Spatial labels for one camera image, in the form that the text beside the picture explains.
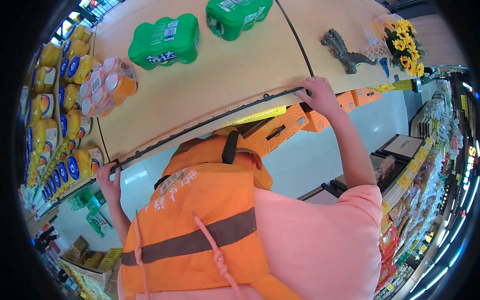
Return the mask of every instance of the price label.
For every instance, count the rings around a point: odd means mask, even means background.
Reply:
[[[425,161],[425,157],[426,155],[423,154],[422,152],[417,152],[417,154],[415,155],[415,159],[419,161],[421,164],[423,164],[423,162]]]
[[[410,177],[407,173],[403,173],[403,175],[397,179],[397,183],[402,186],[404,190],[408,188],[408,186],[411,184],[413,178]]]
[[[429,136],[427,136],[427,138],[425,139],[425,144],[427,144],[430,147],[433,145],[433,141],[430,139]]]
[[[422,154],[424,154],[425,156],[427,156],[427,154],[428,154],[428,149],[425,148],[424,146],[420,146],[419,152],[422,153]]]
[[[390,209],[392,209],[390,204],[388,204],[387,202],[385,202],[385,200],[382,199],[382,216],[385,216],[390,211]]]
[[[416,174],[420,169],[420,163],[414,159],[410,161],[410,163],[407,166],[407,169],[412,171],[413,174]]]

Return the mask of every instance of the green fanta can pack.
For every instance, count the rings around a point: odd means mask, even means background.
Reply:
[[[273,0],[210,0],[205,8],[207,25],[216,36],[233,41],[263,21],[272,4]]]
[[[192,63],[198,55],[200,30],[191,13],[176,19],[164,17],[155,24],[142,23],[133,33],[128,57],[140,67],[151,70],[175,62]]]

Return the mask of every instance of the human arm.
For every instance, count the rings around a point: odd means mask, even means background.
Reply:
[[[308,96],[304,90],[295,92],[311,108],[324,115],[335,132],[343,173],[348,188],[359,185],[376,185],[377,180],[372,162],[347,113],[339,105],[335,93],[326,78],[309,77],[300,84],[312,92]]]
[[[96,181],[100,185],[105,200],[108,204],[108,210],[112,217],[113,226],[117,231],[117,235],[121,244],[125,244],[127,239],[128,229],[130,228],[130,220],[123,212],[120,205],[120,168],[115,170],[115,178],[110,181],[110,170],[115,166],[115,163],[104,165],[96,173]]]

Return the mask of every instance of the pink rope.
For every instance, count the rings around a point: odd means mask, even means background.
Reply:
[[[142,274],[144,277],[144,293],[147,296],[147,299],[150,300],[150,292],[148,291],[148,282],[147,282],[147,270],[145,269],[145,264],[142,262],[142,238],[140,237],[140,228],[138,227],[138,219],[135,217],[133,219],[133,223],[135,224],[135,234],[137,236],[137,246],[135,247],[135,260],[137,261],[137,265],[140,266],[142,269]]]
[[[233,279],[233,277],[229,273],[227,273],[228,268],[227,268],[227,265],[225,264],[225,259],[223,258],[222,251],[219,249],[219,247],[217,246],[217,244],[216,244],[215,240],[213,239],[212,235],[208,231],[207,227],[205,227],[203,222],[200,220],[200,218],[197,217],[194,212],[192,212],[192,215],[193,215],[193,218],[195,219],[195,222],[197,223],[198,227],[200,228],[200,230],[202,231],[202,233],[205,235],[208,242],[212,246],[212,249],[213,249],[213,252],[214,252],[214,260],[215,260],[216,266],[220,270],[221,276],[223,276],[230,283],[233,290],[235,291],[235,294],[237,295],[237,298],[240,299],[240,300],[244,300],[244,297],[240,293],[240,289],[239,289],[239,286],[238,286],[237,282],[235,281],[235,279]]]

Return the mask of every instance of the yellow plastic crate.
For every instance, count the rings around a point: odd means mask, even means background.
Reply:
[[[103,258],[98,266],[98,270],[109,271],[112,270],[117,260],[121,257],[122,248],[110,248],[107,255]]]

